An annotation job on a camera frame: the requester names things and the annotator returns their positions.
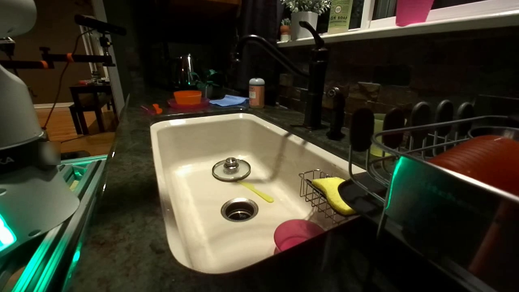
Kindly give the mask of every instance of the yellow sponge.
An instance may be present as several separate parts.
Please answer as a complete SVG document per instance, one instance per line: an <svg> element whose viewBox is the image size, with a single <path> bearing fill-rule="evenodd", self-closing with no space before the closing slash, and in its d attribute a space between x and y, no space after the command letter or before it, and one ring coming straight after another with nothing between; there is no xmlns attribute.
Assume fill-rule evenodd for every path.
<svg viewBox="0 0 519 292"><path fill-rule="evenodd" d="M315 178L310 183L322 190L322 194L328 199L331 207L335 207L340 214L351 216L356 214L356 211L346 204L340 194L340 185L346 181L341 177L325 177L325 178Z"/></svg>

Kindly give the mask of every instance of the countertop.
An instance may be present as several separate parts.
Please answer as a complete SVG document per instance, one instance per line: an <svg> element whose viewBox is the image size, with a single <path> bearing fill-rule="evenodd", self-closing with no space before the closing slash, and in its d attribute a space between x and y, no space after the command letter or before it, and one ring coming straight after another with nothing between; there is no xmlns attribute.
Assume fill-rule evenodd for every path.
<svg viewBox="0 0 519 292"><path fill-rule="evenodd" d="M140 107L166 99L166 92L134 78L132 97L109 154L106 188L100 193L85 230L82 258L65 290L460 289L391 235L375 240L377 224L366 217L237 272L215 276L184 267L168 245L150 121ZM283 108L268 108L262 115L280 123L304 118ZM322 146L346 157L348 141L325 141Z"/></svg>

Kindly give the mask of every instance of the kitchen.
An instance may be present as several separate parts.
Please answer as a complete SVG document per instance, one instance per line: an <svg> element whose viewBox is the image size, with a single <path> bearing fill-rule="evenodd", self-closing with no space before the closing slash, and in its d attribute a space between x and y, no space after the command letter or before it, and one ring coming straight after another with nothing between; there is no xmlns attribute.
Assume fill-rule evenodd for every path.
<svg viewBox="0 0 519 292"><path fill-rule="evenodd" d="M169 37L174 37L179 32L179 23L169 18L168 10L163 10L166 13L164 18L156 18L155 23L150 16L160 11L158 6L153 10L143 8L143 5L106 3L111 21L135 27L135 31L130 29L129 37L121 40L122 44L114 44L124 91L130 99L119 123L114 152L108 162L106 186L100 193L85 233L82 232L82 256L77 258L77 266L70 271L72 277L65 282L65 290L361 290L370 287L385 290L416 290L419 287L422 290L439 290L452 287L463 290L463 287L468 287L447 277L421 256L414 256L411 250L393 238L385 237L385 242L380 242L383 245L380 248L375 240L377 224L370 222L370 219L333 229L323 237L317 237L244 271L202 274L182 266L168 246L161 201L158 199L151 121L143 115L142 108L142 105L151 107L151 104L164 104L169 99L169 79L164 78L169 76L168 66L161 66L164 63L161 53L168 53L164 53L161 34L156 35L153 32L163 31L163 24L166 24L166 27L173 29ZM228 19L228 13L228 10L223 10L221 14ZM223 53L233 52L234 45L226 37L234 37L234 31L229 32L229 27L234 27L234 21L216 21L220 26L213 29L226 32L223 44L218 44L220 37L210 37L208 42L215 40L215 45ZM203 29L194 27L194 31L181 35L194 42L207 34L205 29L208 26ZM278 31L280 24L271 23L271 29ZM492 113L512 113L518 104L512 97L518 94L515 79L518 76L516 42L516 26L476 31L458 29L424 35L417 32L413 37L361 39L356 42L338 40L338 44L330 45L331 55L325 87L327 92L335 86L351 89L346 120L353 117L356 108L367 104L379 112L387 112L393 105L416 104L424 99L437 104L445 97L456 105L476 99L492 99L487 104L494 105L505 100L507 105ZM281 47L284 45L286 48L283 50L291 60L306 66L310 48L281 44ZM197 48L203 53L211 52L205 45ZM203 60L205 57L200 58L200 61L211 63L211 57L207 57L208 60ZM226 66L226 61L226 58L215 57L213 65ZM401 71L403 66L404 73L400 76L391 74L393 70ZM374 96L367 96L359 81L370 83L372 91L369 92ZM301 83L299 79L286 78L280 86L278 102L302 108L299 100L302 89L301 86L293 86ZM335 110L333 104L333 96L327 94L323 117ZM301 112L291 108L267 107L260 110L260 115L275 117L275 120L283 120L281 123L304 120ZM312 133L309 139L340 157L346 157L346 141L331 141L322 131ZM369 277L374 272L370 271L370 263L377 263L372 277Z"/></svg>

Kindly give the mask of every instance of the white sink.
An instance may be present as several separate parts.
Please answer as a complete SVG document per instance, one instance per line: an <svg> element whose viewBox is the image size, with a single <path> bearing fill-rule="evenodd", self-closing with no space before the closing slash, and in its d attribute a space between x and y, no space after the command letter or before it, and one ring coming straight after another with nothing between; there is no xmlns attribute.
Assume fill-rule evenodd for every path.
<svg viewBox="0 0 519 292"><path fill-rule="evenodd" d="M325 169L349 177L348 160L252 113L160 121L151 141L169 246L184 266L208 274L273 256L276 227L309 219L312 206L301 196L299 173ZM275 203L239 181L216 180L213 165L226 157L247 160L252 173L246 181ZM254 199L259 214L228 220L221 207L234 198Z"/></svg>

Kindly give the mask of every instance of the black faucet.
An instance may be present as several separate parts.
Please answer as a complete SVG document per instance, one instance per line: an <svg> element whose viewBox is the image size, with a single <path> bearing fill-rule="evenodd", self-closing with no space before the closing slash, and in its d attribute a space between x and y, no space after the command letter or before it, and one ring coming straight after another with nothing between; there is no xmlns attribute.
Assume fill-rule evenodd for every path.
<svg viewBox="0 0 519 292"><path fill-rule="evenodd" d="M299 23L302 27L309 29L314 35L315 45L312 48L312 63L309 73L301 71L293 61L270 40L257 34L244 35L236 48L236 60L241 61L242 52L247 42L260 44L260 47L270 53L278 63L286 66L297 76L306 78L309 83L309 100L306 102L306 126L320 128L322 126L322 104L323 104L323 91L325 91L325 78L328 66L328 48L320 34L307 23Z"/></svg>

